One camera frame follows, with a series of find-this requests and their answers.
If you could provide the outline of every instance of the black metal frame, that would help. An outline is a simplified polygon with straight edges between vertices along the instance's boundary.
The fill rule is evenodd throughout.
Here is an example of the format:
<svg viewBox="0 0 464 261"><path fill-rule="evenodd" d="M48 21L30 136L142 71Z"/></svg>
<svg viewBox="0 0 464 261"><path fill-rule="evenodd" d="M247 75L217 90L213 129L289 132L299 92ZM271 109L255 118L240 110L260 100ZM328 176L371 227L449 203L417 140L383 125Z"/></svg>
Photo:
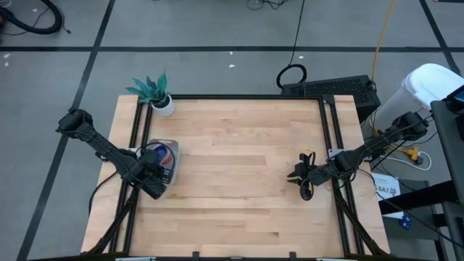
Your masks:
<svg viewBox="0 0 464 261"><path fill-rule="evenodd" d="M342 149L343 148L343 140L341 137L341 131L340 131L340 125L339 125L339 120L336 112L336 107L335 107L335 102L334 102L334 96L310 96L310 97L299 97L299 96L282 96L280 94L268 94L268 95L242 95L242 94L173 94L172 95L173 99L267 99L267 100L313 100L313 101L318 101L319 103L319 110L320 110L320 118L322 122L322 128L323 128L323 134L324 134L324 141L326 143L326 151L327 151L327 156L328 156L328 150L332 148L332 143L331 143L331 135L328 127L328 121L327 121L327 115L326 115L326 108L325 108L325 102L328 102L330 104L331 108L331 116L332 116L332 122L333 122L333 128L335 132L335 137L337 141L337 146ZM134 124L133 124L133 130L132 134L130 137L130 146L133 147L135 146L135 139L138 133L138 123L140 120L140 114L141 114L141 105L138 104L137 110L136 110L136 118L134 119ZM141 145L146 145L148 141L148 136L149 136L149 128L150 128L150 123L152 119L152 108L148 106L147 112L146 112L146 117L145 117L145 123L144 123L144 132L142 135L142 141ZM339 189L339 182L335 178L332 180L332 186L333 189ZM347 201L349 202L349 205L354 213L356 213L356 206L355 206L355 198L352 193L352 187L351 183L346 184L346 190L347 190ZM121 186L121 192L120 192L120 197L118 199L118 206L119 204L123 204L125 201L125 197L127 194L127 186L123 184ZM137 201L134 204L133 209L129 213L129 218L128 218L128 223L127 223L127 229L125 233L125 239L124 239L124 246L123 246L123 252L124 253L129 253L130 247L131 247L131 239L132 239L132 232L133 232L133 225L135 222L135 216L136 216L136 208L137 208ZM344 218L344 213L341 210L339 206L336 206L336 211L337 211L337 218L339 221L339 228L340 228L340 237L341 237L341 245L343 248L344 255L347 256L348 254L351 254L350 248L349 248L349 240L348 240L348 235L347 235L347 227L345 223L345 218ZM355 231L355 240L356 240L356 247L357 247L357 253L358 254L365 254L364 253L364 247L363 247L363 241L361 240L360 236L358 233ZM112 244L110 245L109 252L115 252L116 251L116 245L117 245L117 234L115 237L112 239ZM297 254L294 252L289 252L290 260L315 260L314 258L297 258ZM190 261L190 260L197 260L199 258L199 253L198 252L193 252L192 257L157 257L158 260L175 260L175 261ZM228 257L202 257L202 260L224 260L227 259ZM280 261L280 260L289 260L288 258L246 258L243 257L241 258L242 260L272 260L272 261Z"/></svg>

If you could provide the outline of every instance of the potted plant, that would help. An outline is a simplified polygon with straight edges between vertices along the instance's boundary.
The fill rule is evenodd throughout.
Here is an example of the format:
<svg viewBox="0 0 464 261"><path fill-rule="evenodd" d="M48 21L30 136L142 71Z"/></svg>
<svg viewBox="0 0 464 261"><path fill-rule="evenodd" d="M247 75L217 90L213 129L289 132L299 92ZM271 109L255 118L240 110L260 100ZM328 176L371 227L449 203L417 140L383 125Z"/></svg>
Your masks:
<svg viewBox="0 0 464 261"><path fill-rule="evenodd" d="M126 89L132 94L138 95L138 102L150 104L155 112L163 117L167 117L174 112L173 98L171 98L171 95L166 94L167 78L165 72L158 77L157 84L150 80L149 76L146 77L146 83L134 77L132 77L132 80L139 89L134 87L127 87Z"/></svg>

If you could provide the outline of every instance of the wooden tabletop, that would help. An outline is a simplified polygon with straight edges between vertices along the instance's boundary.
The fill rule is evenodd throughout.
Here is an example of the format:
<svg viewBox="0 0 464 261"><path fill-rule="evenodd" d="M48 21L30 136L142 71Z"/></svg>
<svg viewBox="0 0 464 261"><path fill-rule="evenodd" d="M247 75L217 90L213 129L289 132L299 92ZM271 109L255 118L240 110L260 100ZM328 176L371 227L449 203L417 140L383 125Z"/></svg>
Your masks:
<svg viewBox="0 0 464 261"><path fill-rule="evenodd" d="M363 137L353 98L336 96L336 108L345 148L354 149ZM135 96L119 97L109 135L115 146L128 146L135 110ZM326 112L336 148L328 107ZM178 179L158 200L140 194L130 255L343 257L330 181L315 187L309 202L300 198L298 186L286 182L306 149L316 152L316 164L325 163L317 101L175 100L173 115L153 114L152 138L179 143ZM367 164L361 168L369 172ZM103 163L99 182L113 172L111 163ZM358 172L352 186L360 222L388 252L372 180ZM113 178L96 194L83 251L113 221L119 190L120 179ZM119 250L125 229L124 224ZM348 219L347 230L355 253Z"/></svg>

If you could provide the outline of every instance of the white trash can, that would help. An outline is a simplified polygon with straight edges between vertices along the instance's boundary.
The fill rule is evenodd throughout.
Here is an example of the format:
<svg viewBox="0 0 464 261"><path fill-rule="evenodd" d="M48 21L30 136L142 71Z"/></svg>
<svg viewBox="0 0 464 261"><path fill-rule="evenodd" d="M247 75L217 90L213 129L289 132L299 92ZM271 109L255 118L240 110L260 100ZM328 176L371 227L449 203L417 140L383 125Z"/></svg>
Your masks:
<svg viewBox="0 0 464 261"><path fill-rule="evenodd" d="M376 128L384 131L406 112L419 112L420 116L428 117L432 101L442 100L462 85L464 78L451 70L441 65L424 64L406 76L401 88L377 110ZM427 134L414 142L425 141L436 132L435 122L429 124Z"/></svg>

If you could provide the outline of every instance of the gray floor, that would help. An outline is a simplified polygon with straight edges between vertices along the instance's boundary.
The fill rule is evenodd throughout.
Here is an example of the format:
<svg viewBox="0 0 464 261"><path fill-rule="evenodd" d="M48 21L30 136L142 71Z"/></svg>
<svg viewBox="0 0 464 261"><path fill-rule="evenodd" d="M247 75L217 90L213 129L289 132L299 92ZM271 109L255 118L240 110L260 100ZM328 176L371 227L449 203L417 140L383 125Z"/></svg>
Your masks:
<svg viewBox="0 0 464 261"><path fill-rule="evenodd" d="M109 0L54 2L64 12L72 34L0 36L3 260L16 260L20 251L59 143L54 129L73 103ZM265 6L253 12L246 8L245 0L116 0L101 46L291 46L300 3L291 0L277 11ZM447 45L463 47L460 21L464 4L429 0L427 4ZM381 0L308 0L298 46L375 46L388 8L389 2ZM32 24L45 7L37 0L13 0L11 9ZM46 13L38 26L52 21L51 13ZM8 24L5 31L21 30ZM5 51L8 46L88 48ZM397 0L383 46L440 47L419 1ZM132 85L132 76L155 78L166 69L168 88L174 94L278 94L275 78L290 56L290 51L99 52L84 84L80 107L94 116L96 128L107 136L116 98ZM452 56L463 69L464 54ZM307 67L308 80L323 80L370 75L373 52L297 52L295 60ZM382 52L376 77L380 100L387 101L410 71L429 62L449 67L439 50ZM286 83L297 80L297 72L283 77ZM386 168L400 178L432 184L449 180L439 139L432 139L421 149L434 160L430 171L397 162L386 162ZM100 162L85 144L67 143L29 259L79 253L88 219L88 197L99 168ZM389 243L396 255L436 259L430 242L389 239Z"/></svg>

